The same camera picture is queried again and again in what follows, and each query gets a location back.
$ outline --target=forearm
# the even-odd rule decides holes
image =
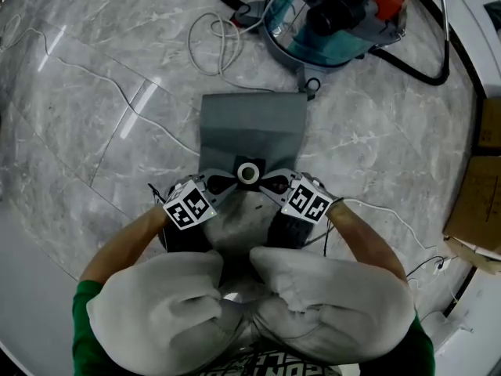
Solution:
[[[156,206],[131,222],[97,252],[80,281],[94,280],[104,284],[116,272],[134,265],[167,221],[164,209]]]
[[[386,241],[343,202],[335,204],[327,217],[361,263],[381,267],[407,282],[405,270]]]

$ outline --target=white ring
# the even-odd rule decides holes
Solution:
[[[251,179],[245,179],[243,177],[243,170],[245,170],[246,168],[252,168],[254,170],[254,176]],[[259,178],[259,168],[254,163],[243,163],[242,165],[240,165],[240,167],[238,167],[236,176],[238,177],[238,180],[243,184],[254,184],[256,181],[258,181]]]

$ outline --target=shirt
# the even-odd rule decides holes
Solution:
[[[108,357],[92,332],[87,314],[87,302],[101,292],[103,286],[95,281],[82,281],[73,298],[74,342],[73,361],[75,376],[134,375],[119,367]],[[224,363],[211,364],[199,376],[224,374],[225,376],[334,376],[338,373],[325,364],[300,358],[284,347],[243,353]],[[361,376],[404,374],[405,376],[433,376],[434,351],[416,315],[403,340],[388,354],[360,363]]]

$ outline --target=pants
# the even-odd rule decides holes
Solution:
[[[387,270],[298,250],[254,248],[271,296],[244,305],[218,291],[215,251],[160,255],[113,275],[88,302],[110,358],[147,376],[197,371],[245,331],[336,365],[391,351],[415,316],[409,288]]]

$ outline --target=marble floor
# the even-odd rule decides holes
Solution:
[[[108,81],[57,58],[112,78],[132,106],[198,150],[201,96],[240,92],[199,74],[189,62],[187,28],[208,10],[231,15],[219,0],[2,3],[2,45],[23,36],[0,53],[2,198],[72,277],[79,277],[108,237],[152,205],[147,183],[167,189],[196,171],[197,157],[152,125],[134,121]],[[43,33],[50,56],[44,38],[30,28]],[[194,31],[193,47],[199,62],[214,67],[219,40],[206,30]],[[441,37],[427,10],[410,0],[407,35],[390,50],[434,74],[442,61]],[[296,85],[250,34],[226,75],[277,91]],[[308,105],[297,169],[316,175],[336,195],[393,208],[424,244],[447,255],[441,231],[468,156],[474,100],[454,51],[450,78],[441,87],[424,85],[373,56],[355,60],[331,74]],[[393,216],[350,205],[391,244],[407,270],[435,253],[420,249]],[[262,195],[238,193],[207,232],[219,247],[260,243],[275,211]],[[308,249],[321,251],[323,243]],[[155,242],[144,259],[161,252]],[[327,254],[353,259],[335,232]],[[444,309],[452,299],[449,290],[459,287],[468,269],[455,259],[438,278],[430,267],[416,272],[419,288],[415,282],[411,287],[420,315]]]

